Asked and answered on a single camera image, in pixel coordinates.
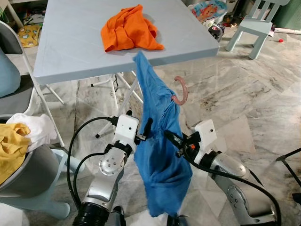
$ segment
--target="yellow item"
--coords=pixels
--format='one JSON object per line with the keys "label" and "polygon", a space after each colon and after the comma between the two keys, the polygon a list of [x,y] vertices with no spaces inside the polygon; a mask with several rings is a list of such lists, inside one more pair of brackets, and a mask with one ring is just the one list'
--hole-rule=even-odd
{"label": "yellow item", "polygon": [[38,44],[40,29],[41,26],[39,25],[27,25],[20,29],[18,36],[24,48],[33,47]]}
{"label": "yellow item", "polygon": [[30,129],[24,124],[0,124],[0,184],[23,163],[31,140],[24,136]]}

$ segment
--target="tiled floor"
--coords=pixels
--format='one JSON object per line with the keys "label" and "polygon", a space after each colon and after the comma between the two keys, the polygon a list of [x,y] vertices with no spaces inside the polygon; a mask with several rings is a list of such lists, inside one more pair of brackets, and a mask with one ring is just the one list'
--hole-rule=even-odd
{"label": "tiled floor", "polygon": [[[275,162],[275,159],[301,146],[301,36],[276,33],[275,37],[267,38],[258,59],[249,60],[247,56],[255,41],[252,35],[243,34],[233,52],[225,50],[234,30],[226,30],[216,57],[155,69],[179,96],[181,86],[173,82],[173,78],[179,75],[187,82],[188,101],[181,107],[179,118],[183,132],[190,134],[191,126],[199,120],[213,119],[219,135],[216,142],[219,150],[239,158],[257,174],[280,204],[282,225],[299,226],[301,208],[292,200],[291,194],[300,192],[300,187],[286,167]],[[36,49],[27,49],[26,52],[33,64]],[[55,97],[46,97],[67,146],[74,130],[82,123],[116,112],[109,87],[90,87],[91,83],[103,79],[51,84],[66,101],[64,106]],[[121,83],[117,91],[119,102],[126,91]],[[140,105],[133,97],[130,101],[127,109],[132,109],[135,116],[141,117]],[[94,137],[103,125],[104,122],[97,121],[81,131],[73,149],[75,157],[83,158],[105,148],[112,139],[112,130],[100,139]],[[300,155],[291,157],[288,162],[300,175]],[[81,196],[85,194],[97,168],[97,158],[87,161],[87,169],[78,181]],[[238,226],[226,196],[217,185],[206,173],[197,169],[193,172],[181,214],[189,215],[193,226]],[[76,209],[64,175],[59,184],[53,199],[71,205],[69,217],[56,220],[44,213],[24,211],[23,226],[72,224]],[[143,182],[132,159],[125,166],[115,203],[123,205],[130,226],[161,226],[166,222],[166,216],[151,218],[148,215]]]}

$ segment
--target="orange cloth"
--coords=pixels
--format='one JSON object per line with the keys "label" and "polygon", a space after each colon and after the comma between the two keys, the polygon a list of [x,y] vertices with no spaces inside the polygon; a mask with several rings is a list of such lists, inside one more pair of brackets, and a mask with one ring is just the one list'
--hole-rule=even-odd
{"label": "orange cloth", "polygon": [[141,47],[148,50],[162,50],[164,46],[155,40],[157,28],[142,15],[142,5],[124,8],[111,17],[101,30],[106,52],[111,50]]}

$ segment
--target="hanger hook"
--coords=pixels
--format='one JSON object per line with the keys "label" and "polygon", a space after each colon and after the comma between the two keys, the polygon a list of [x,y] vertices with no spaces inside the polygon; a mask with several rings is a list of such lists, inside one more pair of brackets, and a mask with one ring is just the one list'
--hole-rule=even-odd
{"label": "hanger hook", "polygon": [[181,83],[181,85],[182,85],[182,88],[183,88],[183,100],[182,100],[182,101],[178,100],[178,98],[177,98],[175,95],[173,95],[173,96],[171,97],[171,99],[172,99],[173,101],[175,101],[175,103],[176,103],[177,105],[183,105],[183,104],[187,101],[187,97],[188,97],[188,90],[187,90],[186,82],[185,82],[185,80],[184,80],[182,77],[180,77],[180,76],[176,76],[176,77],[174,78],[174,80],[175,80],[175,81],[179,81],[179,82]]}

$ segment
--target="laundry basket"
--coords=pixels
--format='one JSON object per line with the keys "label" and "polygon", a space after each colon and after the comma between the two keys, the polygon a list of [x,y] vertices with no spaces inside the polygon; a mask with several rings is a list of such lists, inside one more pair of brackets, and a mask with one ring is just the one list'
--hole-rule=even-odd
{"label": "laundry basket", "polygon": [[26,154],[22,165],[0,185],[0,197],[30,198],[46,191],[58,171],[58,159],[43,145]]}

